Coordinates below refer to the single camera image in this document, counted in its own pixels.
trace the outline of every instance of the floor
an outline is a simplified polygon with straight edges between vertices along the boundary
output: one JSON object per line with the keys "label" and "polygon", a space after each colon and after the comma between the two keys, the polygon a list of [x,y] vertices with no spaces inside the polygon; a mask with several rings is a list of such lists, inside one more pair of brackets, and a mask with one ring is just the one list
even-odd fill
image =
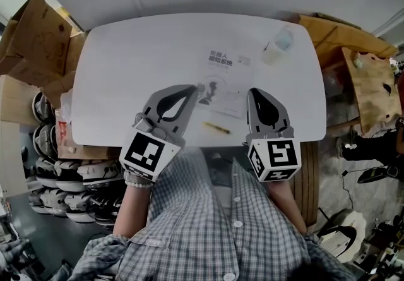
{"label": "floor", "polygon": [[[357,108],[352,99],[343,96],[338,99],[327,100],[328,126],[341,123],[358,116]],[[394,127],[394,122],[381,124],[374,127],[364,137],[371,137],[381,129]],[[332,215],[344,208],[351,208],[348,193],[343,190],[342,172],[344,170],[361,170],[381,165],[376,160],[349,162],[338,159],[336,156],[336,138],[348,133],[349,129],[341,130],[333,135],[326,135],[319,142],[319,206],[327,215]],[[383,179],[367,184],[357,184],[356,181],[362,172],[348,173],[345,180],[345,188],[350,191],[353,209],[361,212],[367,221],[366,234],[370,233],[374,226],[375,218],[380,221],[392,220],[401,212],[399,198],[402,182],[395,179]],[[326,219],[318,213],[318,221],[314,230],[318,230],[325,224]]]}

